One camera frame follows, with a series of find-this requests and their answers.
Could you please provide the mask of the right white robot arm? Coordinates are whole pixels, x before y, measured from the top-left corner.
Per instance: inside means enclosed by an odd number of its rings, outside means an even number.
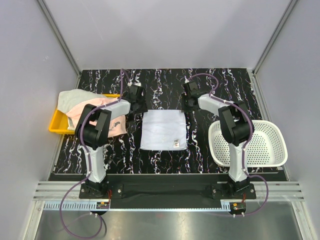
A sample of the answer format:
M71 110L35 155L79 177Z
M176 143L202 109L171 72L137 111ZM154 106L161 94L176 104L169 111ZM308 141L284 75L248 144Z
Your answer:
M232 198L239 198L250 184L245 148L254 133L253 122L244 102L223 100L198 88L194 81L183 85L181 107L185 113L195 110L208 111L219 118L222 136L228 143L230 166L228 170L227 192Z

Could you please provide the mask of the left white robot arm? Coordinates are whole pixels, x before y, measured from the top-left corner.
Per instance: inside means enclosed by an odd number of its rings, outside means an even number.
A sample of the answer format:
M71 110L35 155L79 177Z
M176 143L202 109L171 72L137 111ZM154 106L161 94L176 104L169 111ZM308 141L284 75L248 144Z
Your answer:
M113 102L84 106L75 135L83 147L86 161L86 177L81 183L90 188L95 197L103 198L108 193L103 147L108 142L111 121L120 116L147 111L146 90L138 85L130 86L128 91Z

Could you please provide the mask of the light blue towel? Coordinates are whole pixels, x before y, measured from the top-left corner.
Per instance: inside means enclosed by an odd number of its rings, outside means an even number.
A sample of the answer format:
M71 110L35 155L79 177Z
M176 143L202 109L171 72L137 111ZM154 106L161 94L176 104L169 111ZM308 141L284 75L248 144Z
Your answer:
M186 117L181 110L153 109L143 114L140 149L183 151L187 149Z

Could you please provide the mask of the pink towel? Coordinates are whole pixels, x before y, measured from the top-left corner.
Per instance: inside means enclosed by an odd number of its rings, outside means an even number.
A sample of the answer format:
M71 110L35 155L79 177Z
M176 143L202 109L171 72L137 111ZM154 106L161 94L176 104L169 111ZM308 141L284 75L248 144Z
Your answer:
M115 100L116 98L98 97L82 101L72 106L71 109L66 112L66 116L71 119L73 126L76 127L85 105L91 104L94 106L101 106L114 102ZM126 133L126 117L124 115L121 115L110 121L108 138L116 137Z

